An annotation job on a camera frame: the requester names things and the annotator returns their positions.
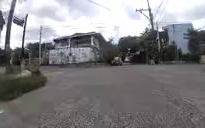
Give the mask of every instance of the tree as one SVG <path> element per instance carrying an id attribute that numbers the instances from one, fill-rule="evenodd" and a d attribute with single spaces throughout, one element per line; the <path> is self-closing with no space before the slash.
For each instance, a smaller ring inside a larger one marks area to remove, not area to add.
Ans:
<path id="1" fill-rule="evenodd" d="M 128 49 L 131 49 L 131 52 L 134 53 L 139 49 L 139 40 L 136 36 L 127 36 L 122 37 L 119 40 L 118 48 L 121 52 L 127 53 Z"/>
<path id="2" fill-rule="evenodd" d="M 28 43 L 26 48 L 30 51 L 31 57 L 39 57 L 39 43 Z M 53 43 L 42 43 L 41 51 L 48 51 L 54 48 Z"/>
<path id="3" fill-rule="evenodd" d="M 188 30 L 190 39 L 188 42 L 188 49 L 192 55 L 199 54 L 199 32 L 198 30 L 190 29 Z"/>
<path id="4" fill-rule="evenodd" d="M 100 46 L 100 54 L 101 54 L 101 61 L 104 61 L 106 63 L 111 63 L 111 61 L 116 56 L 120 56 L 120 52 L 117 45 L 112 44 L 112 39 L 105 43 L 101 43 Z"/>
<path id="5" fill-rule="evenodd" d="M 12 58 L 13 58 L 13 64 L 15 65 L 20 65 L 20 60 L 21 60 L 21 51 L 22 48 L 15 48 L 14 50 L 12 50 Z M 24 59 L 28 59 L 29 58 L 29 51 L 27 49 L 24 49 Z"/>

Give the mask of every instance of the road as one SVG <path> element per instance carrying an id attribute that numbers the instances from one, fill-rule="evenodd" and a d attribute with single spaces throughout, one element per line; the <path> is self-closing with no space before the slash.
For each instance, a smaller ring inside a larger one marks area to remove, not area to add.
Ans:
<path id="1" fill-rule="evenodd" d="M 0 104 L 0 128 L 205 128 L 204 65 L 43 67 L 47 86 Z"/>

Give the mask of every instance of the white car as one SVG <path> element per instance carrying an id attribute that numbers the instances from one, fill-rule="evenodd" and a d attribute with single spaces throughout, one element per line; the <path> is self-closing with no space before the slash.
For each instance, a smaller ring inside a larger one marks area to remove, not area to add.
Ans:
<path id="1" fill-rule="evenodd" d="M 123 61 L 122 61 L 121 57 L 115 57 L 115 58 L 111 61 L 111 65 L 114 65 L 114 66 L 123 65 Z"/>

